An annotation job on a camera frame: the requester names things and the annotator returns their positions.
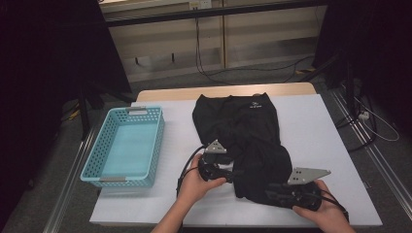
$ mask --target black fabric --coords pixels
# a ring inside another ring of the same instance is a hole
[[[214,140],[234,159],[235,194],[265,205],[274,205],[264,192],[269,183],[285,183],[292,163],[281,146],[276,108],[266,93],[260,96],[208,98],[201,95],[193,110],[193,122],[203,145]]]

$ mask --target gray floor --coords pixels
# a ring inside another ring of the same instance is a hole
[[[297,59],[253,65],[254,69],[274,69],[293,64]],[[306,59],[299,63],[296,68],[306,69],[310,67],[311,60]],[[293,67],[273,71],[228,71],[212,76],[216,81],[225,81],[232,84],[252,84],[252,83],[282,83],[289,79],[293,74]],[[294,75],[290,82],[301,79],[301,76]],[[320,93],[326,103],[331,118],[336,122],[344,114],[333,98],[332,93],[336,89],[329,90],[324,84],[323,78],[316,78],[312,81],[318,93]],[[213,86],[223,85],[223,83],[213,82],[198,73],[179,75],[174,77],[156,77],[155,79],[145,79],[131,84],[133,93],[137,94],[144,89],[191,87],[191,86]],[[125,106],[111,96],[102,96],[106,102],[104,110],[89,110],[92,123],[101,122],[105,113],[113,107]],[[379,103],[374,103],[375,112],[384,119],[390,119],[385,111],[379,109]],[[391,129],[384,123],[378,121],[379,132],[386,137],[393,137]],[[360,140],[350,127],[338,130],[342,141],[348,149],[357,147],[361,144]],[[19,205],[13,212],[8,224],[3,230],[9,232],[42,232],[48,224],[53,207],[58,200],[58,196],[65,184],[67,174],[71,171],[71,166],[76,160],[79,147],[82,145],[82,125],[77,117],[74,120],[63,121],[58,136],[56,137],[50,151],[49,159],[43,165],[38,177],[35,178],[35,186],[32,190],[26,191],[22,196]],[[396,142],[386,142],[377,139],[374,143],[384,154],[388,163],[394,169],[399,179],[406,188],[412,188],[412,177],[409,169],[412,164],[412,139],[400,134],[400,139]],[[370,184],[367,190],[379,216],[384,225],[374,228],[357,229],[358,232],[412,232],[412,221],[399,204],[391,188],[381,175],[381,172],[373,163],[367,149],[358,150],[350,154],[360,177],[364,182]],[[97,200],[98,189],[88,183],[82,183],[76,179],[73,183],[73,193],[68,205],[64,208],[62,220],[56,226],[59,232],[150,232],[151,227],[104,227],[89,223],[95,201]],[[221,229],[197,229],[190,232],[222,232]],[[233,232],[279,232],[276,229],[233,229]]]

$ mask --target human hand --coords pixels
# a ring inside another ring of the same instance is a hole
[[[321,190],[329,192],[326,184],[323,181],[316,180],[315,183]],[[323,192],[322,195],[326,198],[333,199],[329,194],[325,192]],[[297,206],[293,206],[293,210],[298,215],[314,221],[326,233],[355,232],[355,230],[349,225],[348,220],[345,218],[339,207],[328,201],[323,200],[321,207],[316,212]]]
[[[202,154],[200,153],[195,155],[191,161],[190,168],[187,170],[180,187],[178,202],[183,202],[192,206],[195,202],[200,200],[207,191],[226,182],[226,178],[219,178],[205,182],[202,177],[200,177],[197,166],[201,155]]]

